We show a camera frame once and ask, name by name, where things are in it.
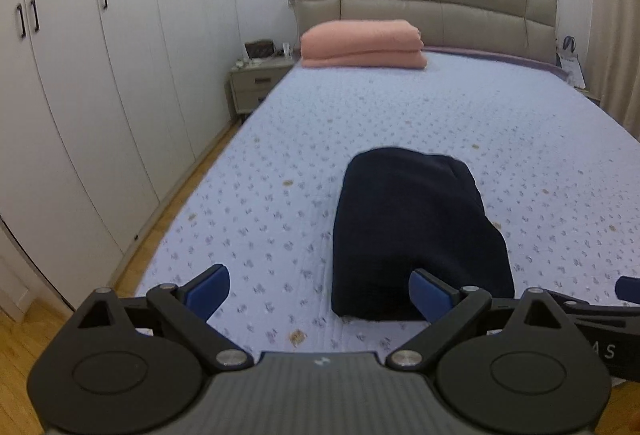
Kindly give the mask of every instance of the wooden floor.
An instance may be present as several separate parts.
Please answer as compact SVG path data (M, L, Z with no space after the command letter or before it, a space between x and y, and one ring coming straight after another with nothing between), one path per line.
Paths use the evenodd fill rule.
M160 216L118 281L116 292L119 295L133 295L164 233L236 131L238 125L223 137ZM38 301L31 306L24 321L19 325L0 311L0 435L42 433L27 397L26 379L33 363L63 322L59 314ZM602 415L596 433L631 433L627 428L627 422L631 415L639 410L640 385L625 383L616 387L612 391L609 405Z

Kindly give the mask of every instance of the curtain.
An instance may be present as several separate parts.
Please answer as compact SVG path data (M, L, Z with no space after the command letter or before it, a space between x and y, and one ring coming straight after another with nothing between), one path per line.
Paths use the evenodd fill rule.
M640 0L593 0L584 75L601 107L640 140Z

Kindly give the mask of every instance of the wardrobe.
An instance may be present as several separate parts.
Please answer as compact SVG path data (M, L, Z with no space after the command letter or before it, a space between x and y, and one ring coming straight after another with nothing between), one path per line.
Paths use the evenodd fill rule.
M229 125L235 0L0 0L0 218L73 306Z

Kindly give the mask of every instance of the beige upholstered headboard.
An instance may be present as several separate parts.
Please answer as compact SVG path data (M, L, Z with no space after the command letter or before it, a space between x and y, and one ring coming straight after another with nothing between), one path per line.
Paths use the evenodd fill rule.
M335 19L405 19L425 46L555 63L558 0L296 0L300 33Z

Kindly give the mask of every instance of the metal screw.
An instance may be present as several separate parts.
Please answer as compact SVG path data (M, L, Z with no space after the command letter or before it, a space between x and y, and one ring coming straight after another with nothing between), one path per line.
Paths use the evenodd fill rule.
M391 361L399 367L416 367L422 362L422 356L412 350L398 350L391 354Z
M246 354L236 349L223 350L216 356L217 362L224 367L239 367L246 362Z

